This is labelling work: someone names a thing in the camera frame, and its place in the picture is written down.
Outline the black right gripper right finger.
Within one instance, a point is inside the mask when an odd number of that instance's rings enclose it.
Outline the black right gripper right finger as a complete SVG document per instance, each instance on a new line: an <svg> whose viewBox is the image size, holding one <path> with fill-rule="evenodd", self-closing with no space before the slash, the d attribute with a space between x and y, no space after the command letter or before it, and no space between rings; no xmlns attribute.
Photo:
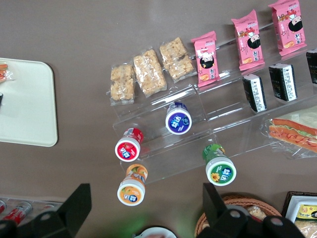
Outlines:
<svg viewBox="0 0 317 238"><path fill-rule="evenodd" d="M203 209L210 227L213 227L227 210L225 203L212 183L203 184Z"/></svg>

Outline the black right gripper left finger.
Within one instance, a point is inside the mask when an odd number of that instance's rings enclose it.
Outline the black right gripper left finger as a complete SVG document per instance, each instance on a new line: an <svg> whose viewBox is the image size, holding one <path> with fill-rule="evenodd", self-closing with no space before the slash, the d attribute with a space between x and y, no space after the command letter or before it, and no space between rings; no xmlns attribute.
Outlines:
<svg viewBox="0 0 317 238"><path fill-rule="evenodd" d="M91 209L91 186L82 183L57 210L71 238L77 235Z"/></svg>

